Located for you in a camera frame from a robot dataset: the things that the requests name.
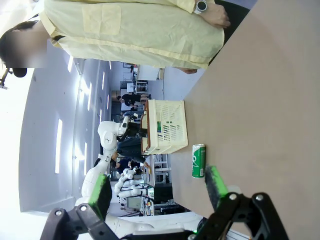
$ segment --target watch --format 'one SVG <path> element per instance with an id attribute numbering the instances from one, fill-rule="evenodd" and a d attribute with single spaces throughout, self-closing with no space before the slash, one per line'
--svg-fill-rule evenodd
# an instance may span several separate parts
<path id="1" fill-rule="evenodd" d="M 195 14 L 201 14 L 202 12 L 204 12 L 205 10 L 207 10 L 207 3 L 205 0 L 200 0 L 196 3 L 195 5 L 195 10 L 194 13 Z"/>

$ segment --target screw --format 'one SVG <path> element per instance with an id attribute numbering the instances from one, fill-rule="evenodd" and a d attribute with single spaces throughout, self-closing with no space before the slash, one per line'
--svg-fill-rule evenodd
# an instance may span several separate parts
<path id="1" fill-rule="evenodd" d="M 259 194 L 255 197 L 255 199 L 257 199 L 258 201 L 262 201 L 264 199 L 264 196 Z"/>
<path id="2" fill-rule="evenodd" d="M 80 207 L 80 210 L 84 212 L 85 210 L 87 210 L 87 207 L 85 205 L 83 205 Z"/>
<path id="3" fill-rule="evenodd" d="M 232 194 L 229 196 L 229 198 L 230 198 L 231 200 L 235 200 L 235 199 L 237 198 L 237 195 L 234 194 L 234 193 L 232 193 Z"/>
<path id="4" fill-rule="evenodd" d="M 194 240 L 196 238 L 195 234 L 191 234 L 190 236 L 188 236 L 188 240 Z"/>

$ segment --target person in yellow shirt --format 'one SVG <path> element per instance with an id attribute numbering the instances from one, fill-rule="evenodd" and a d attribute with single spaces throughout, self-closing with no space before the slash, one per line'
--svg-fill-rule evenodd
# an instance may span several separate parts
<path id="1" fill-rule="evenodd" d="M 39 21 L 0 39 L 0 58 L 14 74 L 36 68 L 47 39 L 75 58 L 206 69 L 249 12 L 213 0 L 44 0 Z"/>

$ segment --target watch face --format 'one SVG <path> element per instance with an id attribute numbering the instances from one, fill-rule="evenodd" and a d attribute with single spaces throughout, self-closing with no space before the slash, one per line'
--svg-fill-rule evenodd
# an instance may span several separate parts
<path id="1" fill-rule="evenodd" d="M 199 1 L 197 5 L 200 11 L 204 11 L 207 8 L 207 4 L 204 1 Z"/>

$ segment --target green can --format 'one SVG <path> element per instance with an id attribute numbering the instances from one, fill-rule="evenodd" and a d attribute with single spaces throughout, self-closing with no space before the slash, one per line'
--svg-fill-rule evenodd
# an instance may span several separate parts
<path id="1" fill-rule="evenodd" d="M 203 178 L 206 168 L 206 145 L 195 144 L 192 146 L 192 177 Z"/>

